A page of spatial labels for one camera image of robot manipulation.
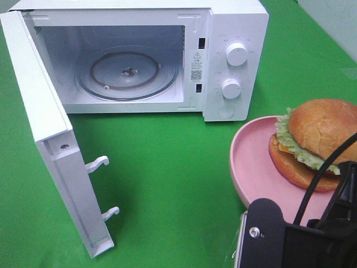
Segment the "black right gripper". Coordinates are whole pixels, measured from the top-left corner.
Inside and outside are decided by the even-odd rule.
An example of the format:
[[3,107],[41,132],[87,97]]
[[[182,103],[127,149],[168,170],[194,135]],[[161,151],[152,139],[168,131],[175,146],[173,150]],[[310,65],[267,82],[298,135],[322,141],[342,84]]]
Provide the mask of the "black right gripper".
[[338,167],[342,178],[320,220],[286,228],[284,267],[356,267],[356,162]]

